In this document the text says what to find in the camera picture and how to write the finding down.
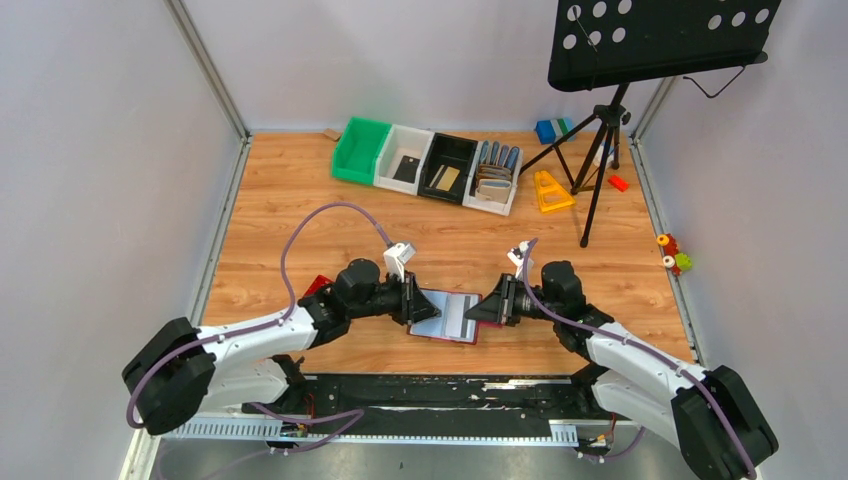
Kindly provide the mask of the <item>gold credit card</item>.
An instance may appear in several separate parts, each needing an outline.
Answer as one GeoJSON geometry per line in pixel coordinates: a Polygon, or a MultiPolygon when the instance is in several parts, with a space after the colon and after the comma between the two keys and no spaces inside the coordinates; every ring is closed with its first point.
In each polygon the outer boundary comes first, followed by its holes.
{"type": "Polygon", "coordinates": [[[450,165],[440,165],[428,186],[431,189],[449,192],[456,182],[460,170],[450,165]]]}

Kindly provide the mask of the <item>black credit card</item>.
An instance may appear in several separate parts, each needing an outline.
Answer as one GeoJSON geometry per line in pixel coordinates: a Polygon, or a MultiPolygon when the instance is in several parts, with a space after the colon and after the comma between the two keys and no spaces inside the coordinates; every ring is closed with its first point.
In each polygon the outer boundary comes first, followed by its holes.
{"type": "Polygon", "coordinates": [[[404,155],[401,157],[392,179],[405,183],[414,183],[417,179],[419,166],[419,158],[404,155]]]}

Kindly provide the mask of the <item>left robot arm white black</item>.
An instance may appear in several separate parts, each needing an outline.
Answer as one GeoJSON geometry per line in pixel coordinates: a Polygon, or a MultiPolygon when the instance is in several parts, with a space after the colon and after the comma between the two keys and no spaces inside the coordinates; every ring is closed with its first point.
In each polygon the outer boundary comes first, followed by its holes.
{"type": "Polygon", "coordinates": [[[130,393],[127,422],[161,435],[202,411],[248,402],[296,412],[307,389],[284,365],[284,355],[338,339],[355,319],[387,315],[412,326],[441,313],[414,273],[381,274],[376,263],[360,258],[292,308],[209,328],[172,319],[122,371],[130,393]]]}

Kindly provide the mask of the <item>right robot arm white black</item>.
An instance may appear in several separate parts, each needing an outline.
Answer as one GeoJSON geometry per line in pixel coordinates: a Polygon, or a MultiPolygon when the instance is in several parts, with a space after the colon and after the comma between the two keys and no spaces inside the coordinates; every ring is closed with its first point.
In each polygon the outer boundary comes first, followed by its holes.
{"type": "Polygon", "coordinates": [[[513,326],[523,318],[549,320],[569,352],[587,361],[586,379],[571,390],[584,417],[603,410],[622,415],[678,448],[700,479],[752,478],[779,441],[741,376],[679,360],[632,335],[586,300],[568,261],[550,262],[541,284],[504,274],[467,317],[513,326]]]}

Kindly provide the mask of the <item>red leather card holder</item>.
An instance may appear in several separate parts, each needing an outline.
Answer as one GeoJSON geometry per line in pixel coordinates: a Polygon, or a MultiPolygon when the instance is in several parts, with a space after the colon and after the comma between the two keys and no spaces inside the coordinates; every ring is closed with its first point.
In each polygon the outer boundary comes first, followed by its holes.
{"type": "Polygon", "coordinates": [[[477,343],[480,324],[465,312],[482,300],[480,294],[433,289],[424,289],[423,294],[440,314],[408,327],[408,335],[469,345],[477,343]]]}

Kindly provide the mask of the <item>silver striped credit card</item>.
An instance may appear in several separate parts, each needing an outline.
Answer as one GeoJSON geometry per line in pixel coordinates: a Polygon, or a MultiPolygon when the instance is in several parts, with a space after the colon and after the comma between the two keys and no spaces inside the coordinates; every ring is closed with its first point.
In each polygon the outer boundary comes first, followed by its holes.
{"type": "Polygon", "coordinates": [[[479,301],[478,294],[449,293],[438,337],[459,343],[475,343],[478,334],[477,321],[466,318],[465,311],[479,301]]]}

